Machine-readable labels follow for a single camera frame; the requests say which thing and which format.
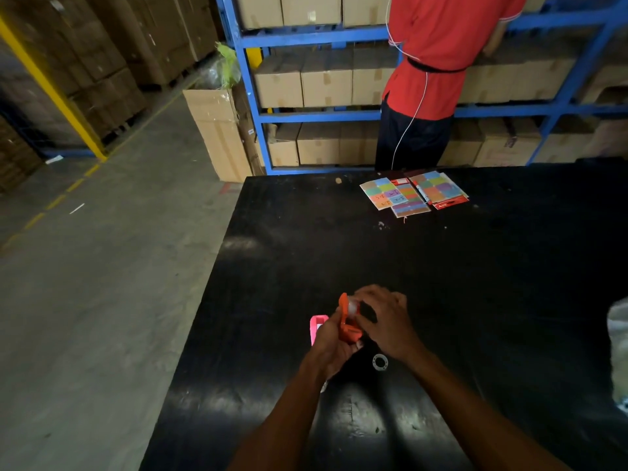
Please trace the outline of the person's right hand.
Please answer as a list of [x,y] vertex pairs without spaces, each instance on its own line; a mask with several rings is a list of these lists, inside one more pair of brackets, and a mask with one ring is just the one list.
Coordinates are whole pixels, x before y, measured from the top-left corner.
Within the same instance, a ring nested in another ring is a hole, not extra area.
[[358,289],[353,299],[375,313],[377,341],[374,342],[387,356],[414,370],[426,350],[412,326],[406,296],[380,285],[368,285]]

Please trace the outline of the person's left hand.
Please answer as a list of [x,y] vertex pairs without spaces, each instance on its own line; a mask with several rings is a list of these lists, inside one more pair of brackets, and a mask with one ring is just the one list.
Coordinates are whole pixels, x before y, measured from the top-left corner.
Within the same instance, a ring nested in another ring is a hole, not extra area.
[[337,308],[318,330],[315,343],[305,358],[307,369],[323,382],[337,374],[356,353],[343,350],[343,343],[346,342],[339,337],[340,316],[340,308]]

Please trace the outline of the orange tape dispenser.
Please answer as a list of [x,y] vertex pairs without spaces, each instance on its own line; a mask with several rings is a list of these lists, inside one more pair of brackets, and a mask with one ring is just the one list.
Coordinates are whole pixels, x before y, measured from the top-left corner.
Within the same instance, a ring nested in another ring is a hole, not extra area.
[[348,293],[344,292],[339,298],[339,308],[341,312],[339,323],[339,337],[348,344],[357,343],[363,335],[356,318],[360,315],[360,303],[351,299]]

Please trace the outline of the person's left forearm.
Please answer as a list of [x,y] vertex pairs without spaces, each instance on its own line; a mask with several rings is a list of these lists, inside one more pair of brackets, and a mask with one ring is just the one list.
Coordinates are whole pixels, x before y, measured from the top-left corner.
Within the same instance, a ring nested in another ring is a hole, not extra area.
[[307,356],[268,417],[243,440],[226,471],[297,471],[327,380],[341,365]]

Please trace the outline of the person's right forearm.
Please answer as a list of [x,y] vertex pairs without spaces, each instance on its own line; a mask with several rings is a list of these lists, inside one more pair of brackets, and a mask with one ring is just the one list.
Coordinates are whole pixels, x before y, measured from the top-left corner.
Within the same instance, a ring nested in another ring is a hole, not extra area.
[[480,471],[570,471],[461,382],[419,341],[411,343],[403,363]]

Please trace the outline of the pink tape dispenser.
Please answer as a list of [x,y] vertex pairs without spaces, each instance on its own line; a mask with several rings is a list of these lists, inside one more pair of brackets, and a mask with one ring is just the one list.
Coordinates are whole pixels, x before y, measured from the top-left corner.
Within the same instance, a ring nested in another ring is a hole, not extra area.
[[311,346],[315,343],[318,330],[328,319],[328,315],[314,315],[310,317],[309,331]]

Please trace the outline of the colourful sticky note pack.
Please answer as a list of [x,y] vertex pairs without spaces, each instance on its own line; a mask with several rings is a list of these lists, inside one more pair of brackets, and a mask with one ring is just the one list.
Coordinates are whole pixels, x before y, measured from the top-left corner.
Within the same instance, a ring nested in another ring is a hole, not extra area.
[[387,178],[367,181],[362,183],[360,188],[379,211],[403,205],[409,201],[398,187]]
[[430,171],[409,177],[429,206],[436,210],[467,203],[468,195],[446,174]]
[[430,213],[431,209],[422,195],[418,192],[412,181],[408,178],[391,180],[407,201],[391,207],[396,218],[405,219],[412,215]]

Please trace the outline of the tall standing cardboard box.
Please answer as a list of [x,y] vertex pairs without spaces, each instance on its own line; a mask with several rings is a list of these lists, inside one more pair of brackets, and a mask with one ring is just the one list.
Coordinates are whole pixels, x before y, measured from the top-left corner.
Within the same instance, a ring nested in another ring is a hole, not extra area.
[[183,95],[221,181],[243,183],[249,176],[263,174],[243,83],[215,90],[194,85]]

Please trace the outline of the rows of shelved cardboard boxes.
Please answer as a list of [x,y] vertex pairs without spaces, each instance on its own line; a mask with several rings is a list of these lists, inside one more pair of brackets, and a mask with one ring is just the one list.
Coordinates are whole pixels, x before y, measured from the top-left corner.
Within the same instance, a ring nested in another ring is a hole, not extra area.
[[[388,25],[389,20],[390,0],[237,2],[246,29],[313,24],[357,27]],[[530,6],[527,0],[521,14],[532,12]],[[502,40],[494,53],[479,54],[467,69],[457,107],[550,102],[582,54],[568,41],[503,44]],[[272,165],[375,167],[382,94],[402,59],[400,48],[392,47],[388,39],[349,43],[344,49],[272,47],[252,71],[263,113],[272,113],[274,108],[277,113],[322,112],[341,106],[379,112],[374,121],[266,124],[263,129]],[[454,113],[449,142],[436,166],[524,166],[542,141],[540,129],[533,117],[457,118]]]

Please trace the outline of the white plastic bag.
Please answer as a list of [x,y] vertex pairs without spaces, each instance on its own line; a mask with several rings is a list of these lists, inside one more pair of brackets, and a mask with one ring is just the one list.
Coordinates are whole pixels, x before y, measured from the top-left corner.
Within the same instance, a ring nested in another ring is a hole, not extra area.
[[610,339],[612,397],[628,416],[628,296],[615,302],[607,314]]

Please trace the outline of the black waist belt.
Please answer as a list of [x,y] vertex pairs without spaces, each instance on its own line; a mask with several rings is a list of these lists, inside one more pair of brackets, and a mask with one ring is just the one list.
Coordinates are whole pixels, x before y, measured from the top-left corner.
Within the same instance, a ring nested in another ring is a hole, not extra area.
[[463,73],[468,68],[468,67],[464,67],[464,68],[455,69],[455,70],[445,70],[445,69],[440,69],[434,66],[429,66],[427,64],[421,63],[420,61],[410,56],[406,56],[406,60],[410,64],[410,66],[412,66],[413,68],[419,71],[422,71],[424,73],[428,73],[428,74],[435,73],[435,74],[443,74],[443,75],[452,75],[452,74],[457,74],[457,73]]

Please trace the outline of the blue metal shelf rack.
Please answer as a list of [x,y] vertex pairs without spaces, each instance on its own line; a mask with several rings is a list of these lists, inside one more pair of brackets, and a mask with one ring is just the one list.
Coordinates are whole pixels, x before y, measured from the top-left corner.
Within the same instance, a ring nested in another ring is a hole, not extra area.
[[[261,143],[267,175],[288,174],[327,174],[340,172],[364,172],[367,166],[299,166],[275,167],[272,165],[268,142],[263,126],[266,124],[309,124],[362,122],[379,119],[375,110],[347,110],[347,107],[328,107],[322,112],[303,113],[263,113],[257,101],[257,91],[247,57],[247,48],[259,48],[261,57],[268,55],[271,47],[330,45],[333,49],[344,49],[349,43],[367,41],[386,41],[388,25],[345,27],[343,24],[313,24],[307,26],[282,26],[261,29],[246,29],[241,26],[237,0],[216,0],[220,9],[223,26],[227,28],[227,37],[233,42],[240,65],[249,106],[252,111],[255,131]],[[628,104],[597,105],[595,103],[576,103],[575,94],[584,84],[593,68],[593,63],[601,55],[607,43],[617,30],[628,25],[628,0],[614,0],[613,5],[594,10],[557,11],[554,1],[544,6],[539,12],[528,12],[514,19],[507,28],[510,32],[524,30],[548,30],[562,27],[599,26],[599,31],[592,36],[582,54],[573,65],[558,93],[550,102],[523,103],[468,103],[457,107],[457,118],[492,118],[492,117],[543,117],[541,140],[546,137],[564,115],[615,115],[628,114]]]

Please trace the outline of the clear green plastic bag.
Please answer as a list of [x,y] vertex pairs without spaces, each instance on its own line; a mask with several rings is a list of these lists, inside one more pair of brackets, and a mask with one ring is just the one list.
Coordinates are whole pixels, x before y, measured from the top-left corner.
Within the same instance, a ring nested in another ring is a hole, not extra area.
[[199,68],[197,87],[201,89],[229,89],[241,81],[237,54],[227,44],[217,41],[216,52]]

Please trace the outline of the stacks of palletised cardboard boxes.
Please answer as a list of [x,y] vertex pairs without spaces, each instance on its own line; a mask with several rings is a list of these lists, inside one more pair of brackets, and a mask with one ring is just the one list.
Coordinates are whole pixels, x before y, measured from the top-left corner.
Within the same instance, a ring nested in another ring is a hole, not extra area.
[[106,149],[221,34],[216,0],[0,0],[0,191],[41,163],[19,142],[41,156],[91,150],[18,48]]

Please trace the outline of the yellow steel post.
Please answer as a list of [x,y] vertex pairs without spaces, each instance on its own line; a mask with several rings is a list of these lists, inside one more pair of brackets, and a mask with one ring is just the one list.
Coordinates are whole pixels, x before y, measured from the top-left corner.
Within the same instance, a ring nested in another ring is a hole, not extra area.
[[101,163],[105,163],[109,155],[100,137],[97,136],[74,102],[70,101],[55,83],[45,59],[27,45],[23,34],[12,25],[11,20],[1,10],[0,37],[54,104],[56,110],[62,114],[73,131],[81,138],[87,150],[90,151],[87,156],[93,156]]

